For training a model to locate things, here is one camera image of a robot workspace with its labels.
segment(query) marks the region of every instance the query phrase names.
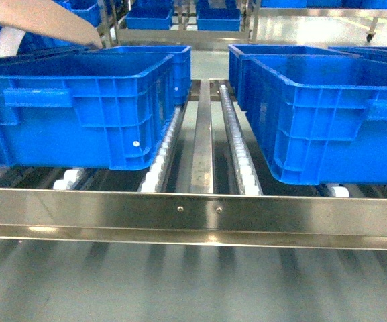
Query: floor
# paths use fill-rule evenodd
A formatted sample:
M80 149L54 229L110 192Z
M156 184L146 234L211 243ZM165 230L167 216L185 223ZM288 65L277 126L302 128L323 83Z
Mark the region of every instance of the floor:
M366 35L341 20L275 20L262 41L362 44ZM378 30L374 44L387 44L387 23ZM193 78L227 78L226 52L192 60ZM195 113L184 124L190 143ZM387 251L0 240L0 321L387 321Z

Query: shelving rack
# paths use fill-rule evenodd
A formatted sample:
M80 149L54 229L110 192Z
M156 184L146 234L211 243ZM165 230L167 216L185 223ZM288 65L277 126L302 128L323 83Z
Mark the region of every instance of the shelving rack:
M125 8L131 7L131 1ZM373 17L371 28L367 32L370 41L374 34L379 18L387 18L387 10L381 9L274 9L261 8L252 0L239 1L242 12L241 31L239 32L212 32L186 30L190 18L195 16L193 5L177 7L177 30L127 30L123 24L114 23L113 17L109 20L109 27L115 27L117 43L141 43L141 42L170 42L182 44L206 44L214 43L217 48L221 44L229 43L256 43L258 41L258 27L260 17Z

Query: metal rail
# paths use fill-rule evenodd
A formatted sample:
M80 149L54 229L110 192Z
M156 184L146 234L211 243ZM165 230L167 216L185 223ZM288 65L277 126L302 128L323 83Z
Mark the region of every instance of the metal rail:
M210 82L201 81L193 150L191 193L214 193L213 122Z

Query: roller conveyor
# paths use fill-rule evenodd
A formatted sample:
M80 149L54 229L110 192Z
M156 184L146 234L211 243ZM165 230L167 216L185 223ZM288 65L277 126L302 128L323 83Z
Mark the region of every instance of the roller conveyor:
M8 170L0 178L0 237L387 249L387 186L275 181L230 92L225 80L196 80L148 170ZM67 190L52 190L65 177ZM181 180L187 191L177 188Z

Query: factory floor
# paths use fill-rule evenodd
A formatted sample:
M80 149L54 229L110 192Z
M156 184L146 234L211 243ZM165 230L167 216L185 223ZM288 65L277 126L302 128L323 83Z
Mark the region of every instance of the factory floor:
M261 41L316 46L362 45L370 22L270 21ZM387 45L387 20L377 29L371 44ZM227 61L193 52L192 77L227 78ZM0 240L0 321L387 321L387 251Z

